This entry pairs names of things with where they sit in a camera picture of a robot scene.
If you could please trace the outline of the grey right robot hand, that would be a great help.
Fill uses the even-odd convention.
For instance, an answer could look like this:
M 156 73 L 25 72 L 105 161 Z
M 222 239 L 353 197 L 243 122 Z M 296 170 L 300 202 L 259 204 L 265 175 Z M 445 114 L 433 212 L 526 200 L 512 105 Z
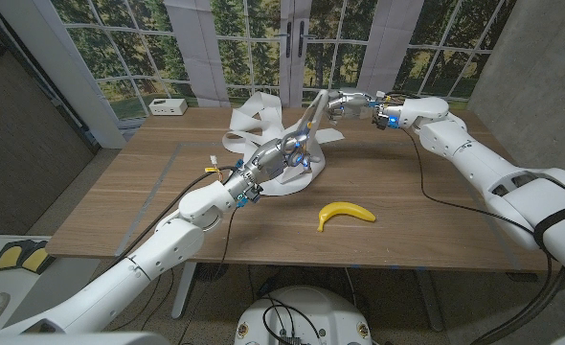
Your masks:
M 360 119 L 370 116 L 379 129 L 399 128 L 399 113 L 389 113 L 389 105 L 401 105 L 391 95 L 377 91 L 376 96 L 353 88 L 328 91 L 328 120 L 336 125 L 341 119 Z

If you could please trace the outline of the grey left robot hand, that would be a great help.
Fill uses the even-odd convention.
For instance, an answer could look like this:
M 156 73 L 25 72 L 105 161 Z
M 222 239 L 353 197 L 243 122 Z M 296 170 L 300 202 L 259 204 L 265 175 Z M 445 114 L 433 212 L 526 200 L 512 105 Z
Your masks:
M 268 141 L 231 174 L 223 187 L 239 204 L 245 199 L 257 202 L 262 195 L 284 196 L 297 192 L 299 187 L 284 187 L 276 178 L 284 171 L 311 169 L 309 139 L 309 130 L 302 129 L 286 134 L 282 139 Z

